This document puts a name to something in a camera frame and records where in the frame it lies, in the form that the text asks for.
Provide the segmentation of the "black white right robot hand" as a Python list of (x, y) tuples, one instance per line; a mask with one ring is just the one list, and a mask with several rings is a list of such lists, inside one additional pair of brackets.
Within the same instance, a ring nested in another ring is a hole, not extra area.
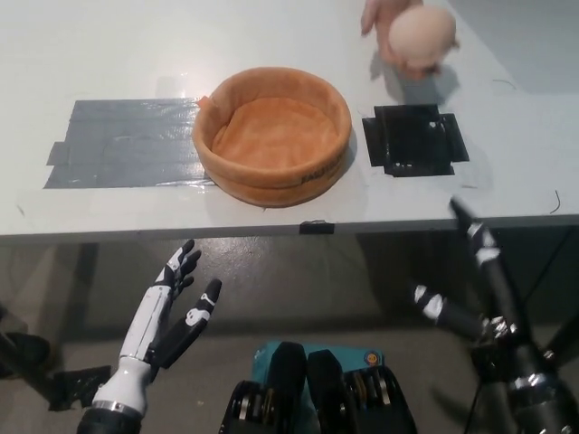
[(414, 304), (435, 325), (473, 343), (471, 360), (482, 382), (503, 382), (512, 390), (553, 382), (557, 369), (532, 336), (527, 312), (494, 235), (459, 199), (451, 198), (450, 208), (489, 291), (490, 312), (476, 316), (426, 286), (412, 283)]

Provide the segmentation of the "person's bare hand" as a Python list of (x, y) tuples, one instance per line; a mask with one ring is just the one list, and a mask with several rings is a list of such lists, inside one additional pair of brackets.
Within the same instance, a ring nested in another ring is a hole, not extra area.
[(439, 72), (444, 58), (460, 46), (451, 12), (423, 1), (367, 1), (361, 33), (371, 31), (380, 58), (416, 80)]

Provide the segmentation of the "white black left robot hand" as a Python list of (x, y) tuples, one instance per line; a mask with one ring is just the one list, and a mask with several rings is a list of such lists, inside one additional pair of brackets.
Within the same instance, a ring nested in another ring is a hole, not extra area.
[(193, 240), (177, 249), (147, 289), (119, 353), (118, 369), (96, 392), (96, 408), (142, 420), (147, 412), (147, 387), (157, 371), (169, 368), (207, 327), (222, 282), (212, 280), (203, 294), (173, 326), (167, 325), (174, 302), (189, 287), (201, 251)]

